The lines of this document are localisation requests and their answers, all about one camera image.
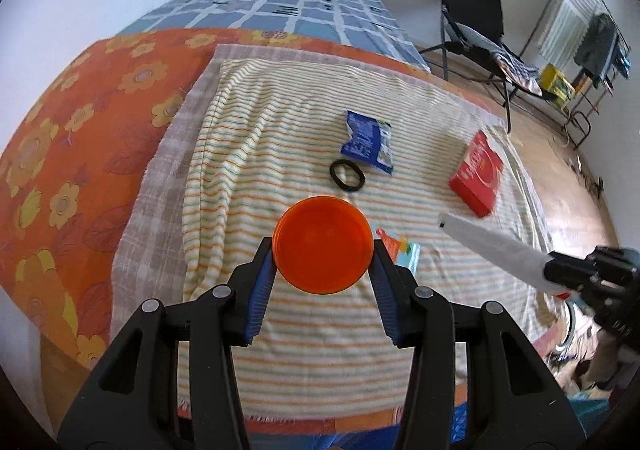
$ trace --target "yellow flower pattern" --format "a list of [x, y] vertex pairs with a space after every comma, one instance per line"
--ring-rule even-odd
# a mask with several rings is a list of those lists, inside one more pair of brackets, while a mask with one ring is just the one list
[[80, 65], [84, 64], [85, 61], [87, 61], [89, 58], [91, 58], [91, 53], [90, 52], [85, 52], [82, 56], [78, 56], [72, 63], [71, 63], [71, 68], [76, 68], [79, 67]]
[[217, 35], [209, 35], [207, 33], [200, 33], [200, 34], [195, 35], [193, 38], [189, 38], [187, 41], [185, 41], [185, 44], [190, 49], [197, 49], [199, 47], [204, 47], [204, 46], [210, 45], [213, 42], [215, 42], [217, 39], [218, 39]]
[[166, 77], [168, 69], [169, 66], [164, 62], [140, 65], [122, 77], [118, 90], [124, 90], [125, 94], [130, 94], [150, 88], [156, 81]]
[[78, 354], [76, 306], [60, 282], [56, 263], [48, 249], [18, 263], [12, 298], [56, 347], [70, 356]]
[[142, 56], [143, 54], [147, 54], [153, 51], [155, 47], [156, 47], [155, 42], [151, 42], [149, 44], [140, 44], [138, 47], [136, 47], [131, 51], [130, 56], [131, 58], [137, 58], [139, 56]]
[[18, 225], [22, 229], [31, 226], [31, 223], [36, 220], [37, 214], [40, 213], [40, 197], [42, 197], [42, 193], [34, 188], [22, 203], [18, 218]]
[[56, 90], [60, 86], [60, 84], [62, 84], [62, 81], [65, 79], [65, 76], [68, 73], [70, 68], [71, 68], [71, 66], [67, 65], [64, 68], [64, 70], [62, 72], [60, 72], [60, 74], [56, 77], [56, 79], [53, 80], [51, 82], [51, 84], [49, 85], [49, 88], [47, 89], [47, 92], [50, 92], [52, 90]]
[[288, 44], [297, 39], [297, 35], [292, 35], [284, 31], [254, 31], [252, 33], [253, 42], [263, 42], [267, 40], [270, 44]]
[[106, 52], [107, 54], [111, 54], [118, 49], [128, 49], [137, 45], [139, 43], [140, 38], [137, 35], [123, 35], [116, 36], [107, 42]]
[[100, 357], [107, 350], [107, 345], [101, 337], [93, 335], [87, 338], [84, 335], [78, 337], [78, 356], [76, 359], [88, 369], [93, 369]]
[[66, 90], [68, 88], [71, 88], [76, 83], [76, 81], [78, 81], [79, 78], [80, 78], [80, 74], [78, 74], [77, 72], [76, 74], [72, 74], [71, 76], [66, 78], [66, 80], [63, 81], [62, 84], [60, 84], [60, 90]]
[[65, 130], [68, 132], [77, 132], [82, 128], [82, 125], [89, 121], [93, 116], [94, 106], [91, 103], [87, 103], [73, 113], [71, 119], [69, 119], [65, 125]]
[[78, 211], [78, 194], [80, 187], [71, 183], [64, 183], [58, 193], [49, 202], [49, 226], [60, 229]]
[[40, 96], [40, 97], [38, 98], [38, 100], [36, 101], [36, 104], [35, 104], [35, 105], [33, 105], [33, 106], [31, 107], [31, 110], [29, 111], [29, 113], [27, 114], [27, 116], [24, 118], [24, 120], [25, 120], [27, 123], [30, 123], [31, 121], [33, 121], [34, 119], [36, 119], [36, 118], [37, 118], [37, 116], [38, 116], [38, 114], [40, 113], [40, 110], [42, 110], [42, 107], [43, 107], [43, 105], [44, 105], [44, 104], [42, 103], [42, 98], [43, 98], [43, 96]]
[[168, 125], [174, 120], [174, 116], [180, 110], [180, 107], [184, 103], [180, 94], [174, 94], [171, 97], [165, 99], [162, 103], [157, 104], [151, 108], [151, 113], [154, 115], [151, 124], [156, 128]]
[[51, 141], [58, 134], [58, 128], [58, 125], [47, 117], [21, 141], [6, 175], [12, 197], [40, 173]]

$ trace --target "hanging clothes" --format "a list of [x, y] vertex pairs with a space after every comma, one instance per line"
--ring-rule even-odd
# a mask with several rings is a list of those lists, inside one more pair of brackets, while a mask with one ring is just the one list
[[565, 70], [587, 32], [591, 16], [603, 10], [602, 0], [551, 0], [540, 22], [540, 56], [559, 70]]
[[607, 91], [609, 91], [609, 94], [613, 96], [613, 83], [611, 80], [609, 80], [609, 77], [605, 76], [604, 80], [602, 80], [602, 83], [604, 83], [604, 86], [607, 89]]
[[609, 14], [599, 14], [591, 19], [574, 61], [589, 73], [594, 88], [607, 76], [612, 64], [628, 79], [630, 62]]

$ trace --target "red cardboard box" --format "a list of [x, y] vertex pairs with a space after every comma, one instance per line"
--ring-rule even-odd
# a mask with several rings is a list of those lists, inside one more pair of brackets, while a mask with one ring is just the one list
[[449, 179], [449, 186], [478, 217], [492, 212], [500, 188], [504, 163], [480, 130], [471, 140], [465, 157]]

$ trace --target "orange plastic lid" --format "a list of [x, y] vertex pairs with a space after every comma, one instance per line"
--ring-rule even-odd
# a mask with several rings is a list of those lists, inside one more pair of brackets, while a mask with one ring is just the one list
[[291, 285], [329, 294], [352, 286], [367, 271], [373, 234], [355, 206], [336, 197], [310, 197], [285, 211], [271, 246], [278, 270]]

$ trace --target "striped towel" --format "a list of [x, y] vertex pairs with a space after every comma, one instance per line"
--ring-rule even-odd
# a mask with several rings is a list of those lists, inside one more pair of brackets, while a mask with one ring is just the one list
[[[502, 302], [526, 335], [554, 321], [553, 303], [449, 239], [440, 211], [469, 215], [447, 179], [488, 115], [424, 83], [408, 84], [348, 65], [232, 60], [207, 110], [187, 179], [182, 232], [184, 299], [228, 279], [253, 257], [287, 208], [310, 195], [348, 199], [370, 222], [419, 242], [417, 280], [448, 299]], [[365, 188], [340, 191], [328, 176], [347, 139], [349, 108], [393, 126], [394, 175], [364, 168]], [[502, 126], [485, 128], [506, 155], [488, 227], [550, 249], [537, 197]], [[464, 352], [457, 355], [460, 380]], [[278, 275], [262, 331], [234, 348], [245, 415], [325, 419], [380, 411], [404, 401], [412, 351], [385, 337], [367, 276], [335, 295], [309, 295]], [[188, 348], [180, 347], [180, 402], [188, 402]]]

